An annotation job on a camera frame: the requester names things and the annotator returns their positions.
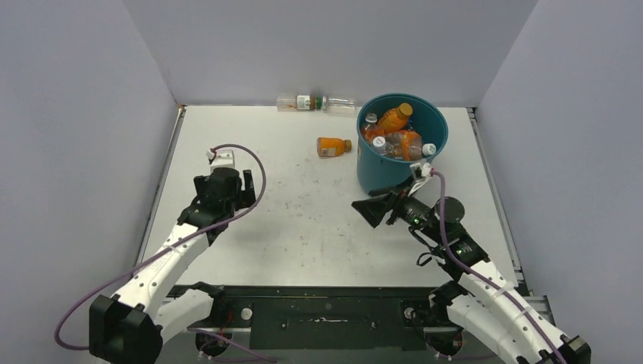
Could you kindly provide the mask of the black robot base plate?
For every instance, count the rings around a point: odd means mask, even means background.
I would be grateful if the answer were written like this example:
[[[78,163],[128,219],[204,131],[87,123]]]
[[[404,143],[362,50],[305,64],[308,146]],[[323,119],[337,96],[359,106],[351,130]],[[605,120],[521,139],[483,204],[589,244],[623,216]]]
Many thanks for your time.
[[[454,353],[461,328],[434,315],[428,287],[269,287],[215,289],[195,327],[246,332],[254,350],[424,350]]]

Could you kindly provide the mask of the small orange juice bottle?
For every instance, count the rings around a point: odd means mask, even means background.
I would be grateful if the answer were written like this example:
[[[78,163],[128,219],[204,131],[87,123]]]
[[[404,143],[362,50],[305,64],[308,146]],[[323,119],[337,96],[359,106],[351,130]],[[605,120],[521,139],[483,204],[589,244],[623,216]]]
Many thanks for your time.
[[[316,151],[320,158],[334,158],[350,152],[353,148],[351,140],[341,138],[319,137],[316,141]]]
[[[401,103],[396,108],[386,111],[378,120],[378,126],[385,134],[402,130],[412,117],[413,108],[409,103]]]

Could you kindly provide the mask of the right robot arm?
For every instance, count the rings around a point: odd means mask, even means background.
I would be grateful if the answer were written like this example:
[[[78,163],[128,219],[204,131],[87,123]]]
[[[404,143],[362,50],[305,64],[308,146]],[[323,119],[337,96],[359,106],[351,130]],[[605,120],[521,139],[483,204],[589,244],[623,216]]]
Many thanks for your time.
[[[505,363],[589,363],[591,348],[539,313],[499,272],[462,220],[465,208],[442,194],[433,206],[419,201],[409,182],[373,191],[351,206],[376,228],[402,220],[428,247],[428,256],[450,276],[429,295],[429,315],[439,325],[469,332]]]

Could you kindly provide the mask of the large orange label bottle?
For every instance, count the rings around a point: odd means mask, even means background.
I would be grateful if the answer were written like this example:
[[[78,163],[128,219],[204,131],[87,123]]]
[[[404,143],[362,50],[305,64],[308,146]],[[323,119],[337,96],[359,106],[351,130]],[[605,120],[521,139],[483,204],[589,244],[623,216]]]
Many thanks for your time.
[[[425,143],[413,130],[400,130],[385,135],[385,155],[396,160],[417,161],[434,155],[438,148],[433,143]]]

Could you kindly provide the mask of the teal plastic bin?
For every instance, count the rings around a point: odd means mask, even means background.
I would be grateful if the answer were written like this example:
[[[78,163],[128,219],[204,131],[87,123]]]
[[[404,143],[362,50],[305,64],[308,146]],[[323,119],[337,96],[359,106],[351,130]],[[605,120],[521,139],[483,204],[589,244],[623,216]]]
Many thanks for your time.
[[[410,118],[412,129],[419,133],[424,142],[432,143],[437,148],[436,152],[428,157],[428,161],[432,162],[447,145],[447,121],[443,114],[425,99],[406,93],[388,93],[367,101],[356,116],[356,128],[359,132],[356,144],[356,174],[359,185],[366,193],[397,185],[411,175],[410,161],[382,155],[360,133],[367,114],[381,117],[386,111],[404,102],[410,104],[413,109]]]

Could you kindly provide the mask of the clear bottle green label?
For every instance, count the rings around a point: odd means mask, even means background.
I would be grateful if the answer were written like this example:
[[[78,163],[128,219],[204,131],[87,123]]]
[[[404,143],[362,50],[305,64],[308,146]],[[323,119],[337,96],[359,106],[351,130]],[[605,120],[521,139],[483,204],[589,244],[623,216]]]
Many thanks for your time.
[[[322,94],[285,94],[276,100],[278,111],[315,111],[322,110],[328,97]]]

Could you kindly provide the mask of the crushed clear blue bottle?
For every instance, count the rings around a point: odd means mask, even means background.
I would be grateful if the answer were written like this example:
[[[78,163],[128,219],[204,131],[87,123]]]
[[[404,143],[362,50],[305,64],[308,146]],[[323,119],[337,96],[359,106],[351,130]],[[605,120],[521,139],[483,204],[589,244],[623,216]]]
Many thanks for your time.
[[[376,152],[390,158],[393,155],[394,147],[384,136],[376,136],[372,139],[372,147]]]

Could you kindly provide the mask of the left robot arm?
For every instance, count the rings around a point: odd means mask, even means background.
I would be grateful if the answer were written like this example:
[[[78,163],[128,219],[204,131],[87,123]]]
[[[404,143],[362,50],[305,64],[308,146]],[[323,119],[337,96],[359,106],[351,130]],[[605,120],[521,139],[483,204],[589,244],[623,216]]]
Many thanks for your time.
[[[226,306],[213,286],[197,284],[164,304],[177,280],[229,224],[256,204],[250,170],[214,168],[194,179],[196,197],[157,253],[112,296],[89,308],[89,352],[109,363],[154,363],[164,343],[189,325],[220,325]]]

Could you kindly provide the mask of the clear bottle at wall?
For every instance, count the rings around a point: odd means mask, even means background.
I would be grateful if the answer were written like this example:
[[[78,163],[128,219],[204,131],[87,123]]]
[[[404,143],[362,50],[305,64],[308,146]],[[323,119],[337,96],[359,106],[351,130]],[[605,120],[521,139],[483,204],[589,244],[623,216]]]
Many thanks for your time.
[[[353,97],[326,95],[322,99],[322,110],[330,115],[351,116],[356,111]]]

